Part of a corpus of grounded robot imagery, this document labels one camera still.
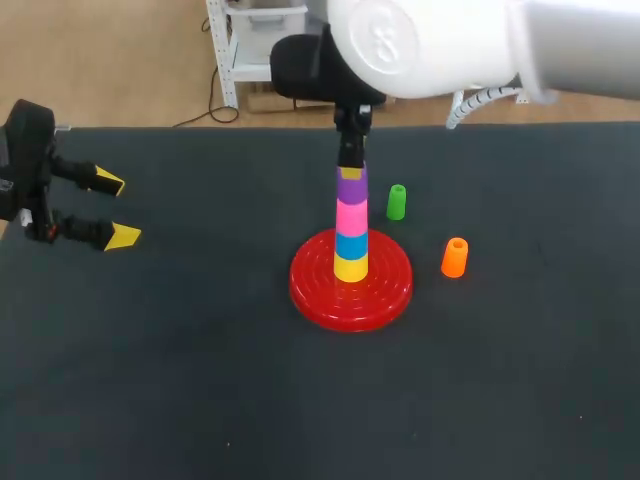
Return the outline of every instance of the cable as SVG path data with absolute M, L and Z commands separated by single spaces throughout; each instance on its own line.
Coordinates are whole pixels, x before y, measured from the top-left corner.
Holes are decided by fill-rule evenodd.
M 175 124 L 172 128 L 182 127 L 183 125 L 188 125 L 190 123 L 197 122 L 198 120 L 200 120 L 201 118 L 206 117 L 207 115 L 209 115 L 214 122 L 223 123 L 223 124 L 233 123 L 238 119 L 238 117 L 240 117 L 240 112 L 238 111 L 237 108 L 234 108 L 234 107 L 213 108 L 213 92 L 214 92 L 214 86 L 215 86 L 216 75 L 217 74 L 218 74 L 218 67 L 216 67 L 213 70 L 213 75 L 211 75 L 211 90 L 209 92 L 209 104 L 208 104 L 209 109 L 205 113 L 203 113 L 202 115 L 198 115 L 197 117 L 190 118 L 189 120 L 185 120 L 184 122 L 180 122 L 180 123 Z M 214 115 L 215 113 L 217 113 L 217 112 L 219 112 L 221 110 L 232 110 L 235 113 L 235 115 L 230 120 L 222 120 L 220 118 L 217 118 Z
M 202 25 L 200 25 L 200 31 L 203 33 L 206 33 L 209 30 L 211 30 L 211 25 L 209 25 L 209 18 L 205 18 L 205 20 L 202 22 Z M 218 67 L 216 66 L 213 69 L 213 74 L 211 75 L 211 88 L 209 90 L 209 103 L 207 104 L 207 111 L 204 112 L 202 115 L 198 115 L 197 117 L 190 118 L 189 120 L 185 120 L 184 122 L 176 123 L 175 125 L 173 125 L 172 128 L 178 128 L 184 125 L 189 125 L 190 123 L 197 122 L 198 120 L 206 117 L 207 115 L 210 116 L 211 120 L 213 120 L 214 122 L 222 123 L 222 124 L 233 123 L 240 117 L 240 112 L 238 111 L 237 108 L 226 107 L 226 106 L 213 108 L 213 93 L 214 93 L 217 74 L 218 74 Z M 232 112 L 234 112 L 233 118 L 231 118 L 230 120 L 222 120 L 221 118 L 216 117 L 215 114 L 222 110 L 231 110 Z
M 488 103 L 495 102 L 501 98 L 519 95 L 521 92 L 521 88 L 487 88 L 470 96 L 460 104 L 458 104 L 458 102 L 461 97 L 460 92 L 458 92 L 454 97 L 453 107 L 449 114 L 449 118 L 447 119 L 447 128 L 449 130 L 455 129 L 466 117 Z

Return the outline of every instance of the orange cylinder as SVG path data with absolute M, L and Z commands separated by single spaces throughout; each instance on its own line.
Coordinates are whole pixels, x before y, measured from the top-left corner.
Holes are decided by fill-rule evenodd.
M 467 268 L 469 244 L 463 238 L 452 238 L 442 259 L 442 273 L 449 278 L 460 278 Z

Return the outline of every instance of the red ring stand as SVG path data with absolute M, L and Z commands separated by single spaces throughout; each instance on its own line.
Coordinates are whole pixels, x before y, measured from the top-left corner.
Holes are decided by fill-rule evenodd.
M 411 263 L 391 238 L 369 230 L 369 274 L 345 283 L 333 273 L 335 229 L 305 243 L 291 264 L 289 290 L 298 310 L 312 322 L 338 332 L 366 332 L 395 320 L 413 292 Z

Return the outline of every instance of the green peg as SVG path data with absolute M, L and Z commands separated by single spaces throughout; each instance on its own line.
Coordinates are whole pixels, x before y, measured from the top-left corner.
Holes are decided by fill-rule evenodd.
M 389 220 L 402 220 L 407 209 L 407 189 L 402 185 L 394 185 L 389 192 L 389 204 L 387 205 L 387 218 Z

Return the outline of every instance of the blue ring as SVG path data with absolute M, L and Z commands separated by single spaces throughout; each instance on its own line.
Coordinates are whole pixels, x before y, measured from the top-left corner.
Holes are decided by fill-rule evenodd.
M 360 260 L 369 251 L 369 234 L 345 237 L 336 233 L 336 253 L 345 260 Z

